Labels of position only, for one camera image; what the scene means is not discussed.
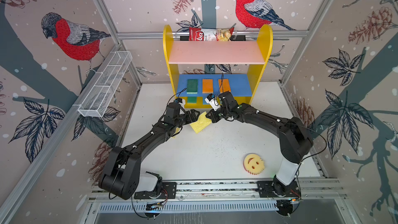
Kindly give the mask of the yellow smiley face sponge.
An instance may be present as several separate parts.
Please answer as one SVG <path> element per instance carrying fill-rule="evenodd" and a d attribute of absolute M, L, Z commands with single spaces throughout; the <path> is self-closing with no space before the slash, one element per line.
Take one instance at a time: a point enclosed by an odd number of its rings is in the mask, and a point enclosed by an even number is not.
<path fill-rule="evenodd" d="M 244 169 L 252 175 L 258 175 L 265 169 L 265 164 L 262 158 L 255 154 L 248 154 L 243 161 Z"/>

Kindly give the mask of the dark green sponge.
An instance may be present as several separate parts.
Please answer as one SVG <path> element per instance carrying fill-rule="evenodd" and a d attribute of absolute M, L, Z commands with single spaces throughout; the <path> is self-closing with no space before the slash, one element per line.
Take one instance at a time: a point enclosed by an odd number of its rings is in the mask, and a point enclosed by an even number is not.
<path fill-rule="evenodd" d="M 187 94 L 197 94 L 198 93 L 199 82 L 198 79 L 188 79 L 187 80 Z"/>

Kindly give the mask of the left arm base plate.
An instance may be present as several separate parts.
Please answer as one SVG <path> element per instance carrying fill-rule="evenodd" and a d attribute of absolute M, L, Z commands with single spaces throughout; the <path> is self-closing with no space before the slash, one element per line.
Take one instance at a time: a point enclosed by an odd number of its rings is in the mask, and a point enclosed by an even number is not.
<path fill-rule="evenodd" d="M 165 182 L 157 184 L 152 191 L 137 191 L 134 200 L 166 200 L 175 199 L 177 191 L 176 182 Z"/>

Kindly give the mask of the light green sponge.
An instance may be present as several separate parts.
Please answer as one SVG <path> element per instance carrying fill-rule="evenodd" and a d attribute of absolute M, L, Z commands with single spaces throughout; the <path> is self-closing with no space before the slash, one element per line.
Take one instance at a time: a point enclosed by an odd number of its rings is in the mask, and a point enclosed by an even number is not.
<path fill-rule="evenodd" d="M 197 103 L 197 97 L 187 97 L 187 103 L 188 104 L 196 104 Z"/>

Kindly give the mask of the pale yellow sponge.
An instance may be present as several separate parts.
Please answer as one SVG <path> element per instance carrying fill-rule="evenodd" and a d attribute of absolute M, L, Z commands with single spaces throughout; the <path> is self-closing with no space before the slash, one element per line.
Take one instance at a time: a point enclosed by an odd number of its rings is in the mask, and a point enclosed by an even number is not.
<path fill-rule="evenodd" d="M 202 79 L 202 93 L 211 94 L 213 93 L 213 80 L 212 79 Z"/>

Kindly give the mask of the red cassava chips bag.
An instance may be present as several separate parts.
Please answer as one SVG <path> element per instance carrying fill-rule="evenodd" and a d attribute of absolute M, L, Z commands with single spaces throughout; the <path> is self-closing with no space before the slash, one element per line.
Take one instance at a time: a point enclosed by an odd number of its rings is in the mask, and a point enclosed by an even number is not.
<path fill-rule="evenodd" d="M 230 41 L 234 28 L 202 29 L 189 28 L 189 41 Z"/>

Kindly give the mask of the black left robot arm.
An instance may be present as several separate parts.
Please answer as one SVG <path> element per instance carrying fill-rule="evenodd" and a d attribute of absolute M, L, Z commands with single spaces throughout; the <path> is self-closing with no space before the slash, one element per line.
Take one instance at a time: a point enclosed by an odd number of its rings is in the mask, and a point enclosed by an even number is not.
<path fill-rule="evenodd" d="M 161 144 L 177 135 L 176 130 L 198 121 L 200 112 L 186 111 L 179 103 L 169 103 L 165 113 L 151 130 L 135 143 L 114 147 L 98 180 L 100 189 L 124 200 L 136 192 L 142 161 Z"/>

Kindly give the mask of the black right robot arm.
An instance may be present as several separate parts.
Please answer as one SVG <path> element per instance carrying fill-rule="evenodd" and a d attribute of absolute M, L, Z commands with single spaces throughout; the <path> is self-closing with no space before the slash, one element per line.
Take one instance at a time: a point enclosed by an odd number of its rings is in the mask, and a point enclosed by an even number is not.
<path fill-rule="evenodd" d="M 228 121 L 237 120 L 242 123 L 255 125 L 279 138 L 279 146 L 283 155 L 279 170 L 271 182 L 270 189 L 266 190 L 268 196 L 286 197 L 294 192 L 298 186 L 295 182 L 300 165 L 313 147 L 313 139 L 309 130 L 297 117 L 290 119 L 277 117 L 257 110 L 246 103 L 238 103 L 231 92 L 227 91 L 219 96 L 209 94 L 205 102 L 212 110 L 206 118 L 212 123 L 221 119 Z"/>

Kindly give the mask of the black plastic basket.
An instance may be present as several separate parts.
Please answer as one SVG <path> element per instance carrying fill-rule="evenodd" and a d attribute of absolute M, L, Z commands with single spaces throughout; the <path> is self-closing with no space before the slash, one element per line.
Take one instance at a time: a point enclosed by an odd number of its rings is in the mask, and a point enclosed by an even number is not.
<path fill-rule="evenodd" d="M 189 41 L 189 36 L 180 36 L 180 41 Z M 232 36 L 230 41 L 246 41 L 246 36 L 244 35 L 237 35 Z"/>

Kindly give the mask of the yellow shelf with coloured boards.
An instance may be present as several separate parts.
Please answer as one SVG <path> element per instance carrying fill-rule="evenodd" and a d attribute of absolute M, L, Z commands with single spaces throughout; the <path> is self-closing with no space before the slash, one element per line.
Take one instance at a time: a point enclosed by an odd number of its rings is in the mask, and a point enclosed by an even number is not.
<path fill-rule="evenodd" d="M 173 93 L 185 101 L 187 108 L 210 108 L 207 94 L 202 93 L 202 79 L 213 80 L 213 94 L 219 94 L 219 79 L 228 79 L 238 103 L 251 104 L 273 48 L 273 30 L 263 26 L 256 41 L 175 41 L 172 29 L 163 30 L 163 49 Z M 245 74 L 183 74 L 180 65 L 247 65 Z M 187 80 L 198 79 L 198 93 L 187 94 Z M 197 97 L 188 104 L 187 97 Z"/>

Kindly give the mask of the orange sponge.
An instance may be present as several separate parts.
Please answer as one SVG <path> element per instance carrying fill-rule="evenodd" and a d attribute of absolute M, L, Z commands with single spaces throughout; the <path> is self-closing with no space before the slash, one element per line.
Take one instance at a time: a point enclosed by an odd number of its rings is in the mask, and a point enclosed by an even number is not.
<path fill-rule="evenodd" d="M 219 79 L 219 93 L 231 92 L 231 87 L 228 79 Z"/>

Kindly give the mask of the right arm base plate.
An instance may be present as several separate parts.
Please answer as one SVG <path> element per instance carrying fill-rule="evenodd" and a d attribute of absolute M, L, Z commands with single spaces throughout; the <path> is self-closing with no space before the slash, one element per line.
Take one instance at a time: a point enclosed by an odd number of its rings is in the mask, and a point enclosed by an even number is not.
<path fill-rule="evenodd" d="M 290 185 L 274 181 L 257 181 L 257 192 L 260 198 L 300 198 L 301 191 L 294 180 Z"/>

